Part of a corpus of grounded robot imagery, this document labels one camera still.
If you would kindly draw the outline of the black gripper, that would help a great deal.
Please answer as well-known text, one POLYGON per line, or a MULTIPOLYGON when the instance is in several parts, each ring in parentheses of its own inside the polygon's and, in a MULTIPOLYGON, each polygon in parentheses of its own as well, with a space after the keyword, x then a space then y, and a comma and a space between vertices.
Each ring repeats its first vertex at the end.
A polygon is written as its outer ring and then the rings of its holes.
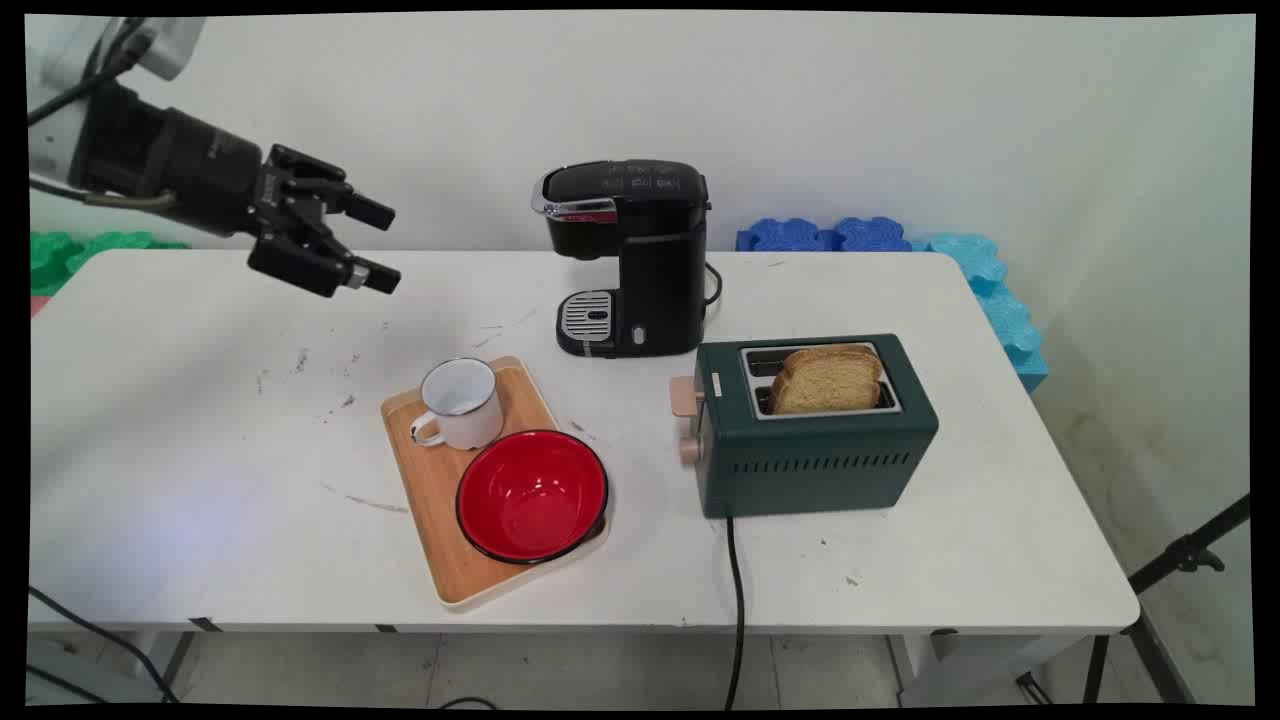
POLYGON ((259 145, 188 115, 161 109, 118 82, 88 100, 72 155, 68 183, 91 193, 172 202, 150 213, 230 237, 253 236, 248 266, 311 293, 332 297, 340 287, 394 293, 402 274, 351 252, 311 214, 260 211, 262 174, 275 172, 274 197, 285 205, 320 202, 321 214, 343 214, 388 231, 396 210, 358 192, 342 168, 285 145, 259 145))

